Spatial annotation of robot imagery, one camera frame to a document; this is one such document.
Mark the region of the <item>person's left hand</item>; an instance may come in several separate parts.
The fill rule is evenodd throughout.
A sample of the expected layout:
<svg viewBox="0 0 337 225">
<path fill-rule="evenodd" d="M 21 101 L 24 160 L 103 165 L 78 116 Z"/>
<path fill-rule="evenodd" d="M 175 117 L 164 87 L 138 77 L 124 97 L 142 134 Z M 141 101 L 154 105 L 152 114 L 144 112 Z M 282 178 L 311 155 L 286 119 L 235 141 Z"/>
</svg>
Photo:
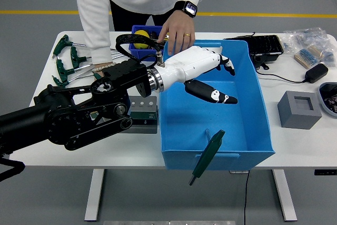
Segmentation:
<svg viewBox="0 0 337 225">
<path fill-rule="evenodd" d="M 193 18 L 183 11 L 174 11 L 163 24 L 157 41 L 163 41 L 167 33 L 169 33 L 167 48 L 169 56 L 188 49 L 195 42 Z"/>
</svg>

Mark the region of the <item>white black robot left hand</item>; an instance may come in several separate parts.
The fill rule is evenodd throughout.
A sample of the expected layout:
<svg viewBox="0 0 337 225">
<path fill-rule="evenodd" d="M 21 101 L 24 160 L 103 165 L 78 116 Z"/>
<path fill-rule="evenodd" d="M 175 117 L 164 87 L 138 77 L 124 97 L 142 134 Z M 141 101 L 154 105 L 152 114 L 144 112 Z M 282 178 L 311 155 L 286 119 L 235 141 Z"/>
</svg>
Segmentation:
<svg viewBox="0 0 337 225">
<path fill-rule="evenodd" d="M 164 67 L 157 65 L 152 71 L 155 76 L 153 90 L 163 92 L 174 83 L 179 82 L 184 84 L 188 94 L 201 100 L 221 104 L 237 103 L 236 98 L 196 79 L 201 74 L 213 69 L 220 70 L 221 66 L 234 76 L 234 66 L 228 57 L 206 48 L 192 46 L 169 57 L 164 64 Z"/>
</svg>

